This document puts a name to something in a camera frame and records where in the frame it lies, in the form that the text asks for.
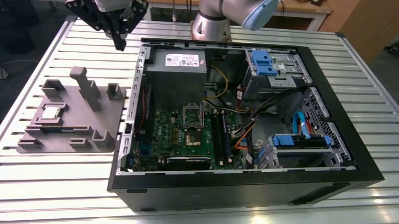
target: power supply label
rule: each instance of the power supply label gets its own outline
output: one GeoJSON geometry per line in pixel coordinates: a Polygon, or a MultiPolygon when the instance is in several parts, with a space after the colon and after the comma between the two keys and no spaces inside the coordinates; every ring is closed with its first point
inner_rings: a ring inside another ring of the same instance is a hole
{"type": "Polygon", "coordinates": [[[165,66],[199,67],[199,55],[167,54],[165,66]]]}

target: slotted metal table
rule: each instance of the slotted metal table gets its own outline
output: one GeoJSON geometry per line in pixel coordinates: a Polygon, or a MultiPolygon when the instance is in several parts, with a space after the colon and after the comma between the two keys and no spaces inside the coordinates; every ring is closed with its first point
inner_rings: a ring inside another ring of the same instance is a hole
{"type": "Polygon", "coordinates": [[[399,220],[399,107],[345,38],[333,33],[231,28],[235,42],[311,48],[385,180],[301,206],[132,212],[107,192],[112,154],[18,154],[47,79],[76,85],[72,66],[85,66],[97,86],[131,87],[141,37],[189,39],[189,25],[141,21],[119,52],[103,32],[69,17],[0,125],[0,221],[14,223],[392,223],[399,220]]]}

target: yellow cable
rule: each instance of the yellow cable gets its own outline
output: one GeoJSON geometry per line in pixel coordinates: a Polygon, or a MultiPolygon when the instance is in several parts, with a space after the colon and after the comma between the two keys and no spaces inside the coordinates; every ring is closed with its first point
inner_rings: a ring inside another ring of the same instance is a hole
{"type": "Polygon", "coordinates": [[[252,124],[252,126],[248,128],[248,130],[245,131],[245,133],[243,134],[241,138],[239,139],[239,141],[236,142],[235,148],[237,148],[239,143],[241,142],[241,140],[244,139],[245,135],[248,134],[248,132],[251,131],[252,127],[255,126],[255,123],[252,124]]]}
{"type": "Polygon", "coordinates": [[[216,96],[213,96],[213,97],[204,97],[204,98],[203,98],[203,99],[216,99],[217,97],[220,97],[220,96],[227,92],[227,88],[228,88],[228,79],[227,79],[227,76],[224,75],[223,71],[220,71],[219,68],[216,68],[213,65],[208,65],[208,64],[207,64],[207,66],[211,67],[211,68],[213,68],[213,69],[223,75],[223,78],[224,78],[224,80],[225,80],[224,91],[223,91],[219,95],[216,95],[216,96]]]}

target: floor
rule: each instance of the floor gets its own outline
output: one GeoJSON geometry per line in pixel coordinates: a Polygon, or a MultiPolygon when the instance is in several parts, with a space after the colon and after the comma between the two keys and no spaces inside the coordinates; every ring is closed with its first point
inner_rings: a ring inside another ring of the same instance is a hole
{"type": "MultiPolygon", "coordinates": [[[[59,4],[57,11],[52,11],[48,3],[44,1],[33,1],[33,6],[40,17],[40,24],[29,27],[28,32],[35,41],[36,48],[26,54],[12,55],[0,46],[0,64],[13,60],[40,61],[64,19],[67,15],[71,14],[63,4],[59,4]]],[[[176,15],[177,21],[189,21],[187,11],[176,10],[176,15]]],[[[171,11],[152,9],[152,19],[157,21],[171,21],[171,11]]],[[[18,96],[35,67],[35,62],[14,62],[4,65],[4,69],[9,73],[10,79],[6,82],[0,80],[0,122],[18,96]]],[[[381,84],[385,86],[393,99],[399,102],[399,56],[391,55],[387,51],[383,51],[375,61],[369,64],[369,68],[381,84]]]]}

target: blue cable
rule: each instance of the blue cable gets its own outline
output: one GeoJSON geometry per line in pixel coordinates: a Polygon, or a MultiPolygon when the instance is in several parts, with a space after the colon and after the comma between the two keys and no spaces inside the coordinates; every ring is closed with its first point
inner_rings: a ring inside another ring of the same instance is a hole
{"type": "Polygon", "coordinates": [[[293,117],[292,117],[292,132],[293,132],[293,134],[297,134],[297,126],[296,126],[296,123],[297,123],[296,119],[297,119],[297,117],[299,117],[299,120],[300,120],[300,128],[301,128],[301,133],[304,135],[304,138],[309,139],[311,135],[307,132],[305,118],[304,118],[304,113],[301,111],[296,111],[293,113],[293,117]]]}

